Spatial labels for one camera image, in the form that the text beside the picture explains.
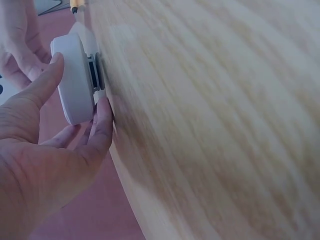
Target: light wood grain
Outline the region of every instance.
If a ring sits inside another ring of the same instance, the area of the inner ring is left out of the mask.
[[[320,239],[320,3],[91,0],[147,240]]]

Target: blurry hand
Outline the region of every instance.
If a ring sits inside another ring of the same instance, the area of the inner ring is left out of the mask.
[[[20,89],[51,59],[41,43],[37,17],[33,0],[0,0],[0,75]]]
[[[96,106],[75,150],[66,147],[80,126],[67,126],[38,144],[40,109],[61,81],[63,56],[25,90],[0,106],[0,239],[25,239],[46,217],[90,185],[112,142],[107,98]]]

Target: pink background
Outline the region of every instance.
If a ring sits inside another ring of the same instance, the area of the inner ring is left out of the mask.
[[[42,15],[39,18],[41,36],[48,50],[52,39],[67,34],[75,23],[75,18],[69,9]],[[41,110],[40,142],[53,137],[67,125],[57,92],[48,104],[50,107]],[[104,160],[94,184],[47,219],[31,234],[29,239],[145,239],[110,155]]]

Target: white plastic housing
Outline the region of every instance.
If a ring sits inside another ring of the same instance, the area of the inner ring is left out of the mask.
[[[94,97],[88,58],[76,33],[56,37],[51,42],[52,56],[64,57],[64,71],[58,91],[66,120],[77,125],[93,119]]]

